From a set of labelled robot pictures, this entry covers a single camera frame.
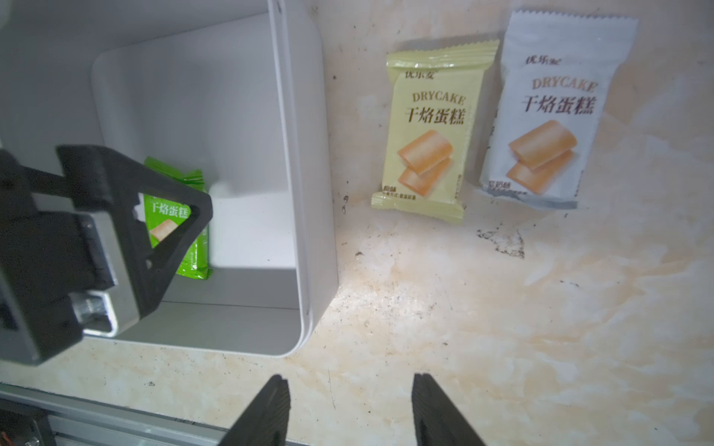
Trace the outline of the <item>white plastic storage box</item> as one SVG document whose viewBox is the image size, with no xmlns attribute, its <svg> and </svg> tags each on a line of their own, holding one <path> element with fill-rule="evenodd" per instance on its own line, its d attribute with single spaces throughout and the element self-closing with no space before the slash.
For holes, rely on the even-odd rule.
<svg viewBox="0 0 714 446">
<path fill-rule="evenodd" d="M 212 275 L 152 314 L 128 277 L 81 297 L 87 337 L 284 357 L 338 288 L 323 48 L 300 1 L 5 1 L 1 144 L 59 173 L 58 145 L 200 170 Z"/>
</svg>

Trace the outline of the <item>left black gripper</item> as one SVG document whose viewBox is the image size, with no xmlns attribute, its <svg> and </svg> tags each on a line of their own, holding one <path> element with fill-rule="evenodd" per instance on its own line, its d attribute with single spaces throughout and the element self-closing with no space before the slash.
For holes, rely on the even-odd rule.
<svg viewBox="0 0 714 446">
<path fill-rule="evenodd" d="M 56 148 L 77 209 L 42 211 L 35 191 L 63 179 L 1 152 L 1 358 L 37 365 L 84 336 L 115 337 L 153 313 L 213 217 L 207 193 L 103 146 Z M 133 216 L 139 195 L 187 204 L 159 245 Z"/>
</svg>

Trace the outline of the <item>white cookie packet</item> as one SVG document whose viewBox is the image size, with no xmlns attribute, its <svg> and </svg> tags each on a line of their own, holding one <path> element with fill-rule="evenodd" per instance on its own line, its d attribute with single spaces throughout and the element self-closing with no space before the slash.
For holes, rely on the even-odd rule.
<svg viewBox="0 0 714 446">
<path fill-rule="evenodd" d="M 637 27 L 628 17 L 511 14 L 480 176 L 485 193 L 536 208 L 578 206 L 609 88 Z"/>
</svg>

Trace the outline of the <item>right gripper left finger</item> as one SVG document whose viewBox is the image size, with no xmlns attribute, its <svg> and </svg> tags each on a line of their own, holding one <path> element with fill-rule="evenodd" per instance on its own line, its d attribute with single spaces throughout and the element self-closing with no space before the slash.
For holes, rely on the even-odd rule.
<svg viewBox="0 0 714 446">
<path fill-rule="evenodd" d="M 219 442 L 219 446 L 285 446 L 290 412 L 286 379 L 273 375 Z"/>
</svg>

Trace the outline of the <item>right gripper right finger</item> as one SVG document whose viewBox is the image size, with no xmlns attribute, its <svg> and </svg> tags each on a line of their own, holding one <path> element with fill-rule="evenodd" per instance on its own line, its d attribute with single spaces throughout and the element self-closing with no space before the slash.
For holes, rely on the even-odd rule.
<svg viewBox="0 0 714 446">
<path fill-rule="evenodd" d="M 431 375 L 415 374 L 411 401 L 419 446 L 485 446 Z"/>
</svg>

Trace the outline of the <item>beige cookie packet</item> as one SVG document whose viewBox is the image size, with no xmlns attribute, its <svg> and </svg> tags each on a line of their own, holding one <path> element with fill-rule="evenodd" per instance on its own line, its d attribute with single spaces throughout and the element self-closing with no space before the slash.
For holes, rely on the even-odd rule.
<svg viewBox="0 0 714 446">
<path fill-rule="evenodd" d="M 392 107 L 378 210 L 464 219 L 459 199 L 486 72 L 498 40 L 388 55 Z"/>
</svg>

